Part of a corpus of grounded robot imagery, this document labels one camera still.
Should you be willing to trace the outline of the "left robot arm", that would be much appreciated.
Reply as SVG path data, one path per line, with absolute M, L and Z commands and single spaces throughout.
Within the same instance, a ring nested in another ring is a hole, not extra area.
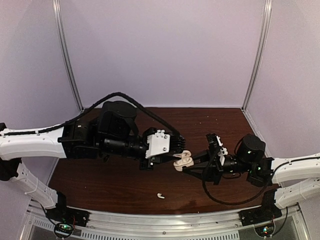
M 142 170 L 168 162 L 185 148 L 185 139 L 167 123 L 140 133 L 136 125 L 138 108 L 125 101 L 106 101 L 98 117 L 82 122 L 76 118 L 49 128 L 9 129 L 0 125 L 0 179 L 18 184 L 26 195 L 38 201 L 61 222 L 72 218 L 66 197 L 35 177 L 22 159 L 97 159 L 120 156 L 139 161 Z

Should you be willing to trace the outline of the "cream white charging case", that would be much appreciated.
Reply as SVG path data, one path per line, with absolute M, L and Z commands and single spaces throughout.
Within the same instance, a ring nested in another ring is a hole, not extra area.
M 183 154 L 183 157 L 177 158 L 177 160 L 173 162 L 173 166 L 178 172 L 182 172 L 184 167 L 191 167 L 194 165 L 192 153 L 189 150 L 184 150 L 181 154 Z

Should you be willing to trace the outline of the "white earbud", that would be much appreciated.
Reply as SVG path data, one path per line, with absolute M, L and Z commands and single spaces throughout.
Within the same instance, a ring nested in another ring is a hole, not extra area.
M 158 197 L 159 199 L 165 199 L 165 197 L 162 195 L 161 192 L 158 192 L 158 193 L 157 193 L 157 197 Z
M 183 157 L 183 154 L 181 154 L 181 153 L 178 153 L 178 154 L 174 154 L 173 155 L 175 158 L 182 158 Z

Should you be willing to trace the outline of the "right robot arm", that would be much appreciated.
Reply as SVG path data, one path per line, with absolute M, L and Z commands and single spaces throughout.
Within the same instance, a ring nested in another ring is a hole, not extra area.
M 182 172 L 201 180 L 205 194 L 226 206 L 243 205 L 263 196 L 266 202 L 256 210 L 259 220 L 268 220 L 276 208 L 284 209 L 320 194 L 320 155 L 266 157 L 266 143 L 254 134 L 246 134 L 237 143 L 234 153 L 228 150 L 217 134 L 207 134 L 208 149 L 196 156 L 187 156 Z M 227 202 L 214 197 L 207 183 L 218 185 L 224 174 L 247 173 L 246 180 L 260 188 L 254 196 Z

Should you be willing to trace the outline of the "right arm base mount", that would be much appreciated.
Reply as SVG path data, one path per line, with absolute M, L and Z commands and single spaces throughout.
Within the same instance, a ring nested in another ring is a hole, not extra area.
M 276 233 L 275 219 L 282 216 L 272 197 L 263 197 L 261 205 L 241 210 L 239 218 L 243 227 L 254 225 L 255 233 L 261 238 L 271 238 Z

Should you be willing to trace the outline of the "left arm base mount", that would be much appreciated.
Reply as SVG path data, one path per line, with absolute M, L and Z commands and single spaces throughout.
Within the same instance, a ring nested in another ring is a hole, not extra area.
M 46 218 L 53 224 L 53 233 L 58 239 L 69 238 L 76 227 L 86 227 L 90 213 L 67 206 L 65 197 L 58 197 L 53 208 L 44 208 Z

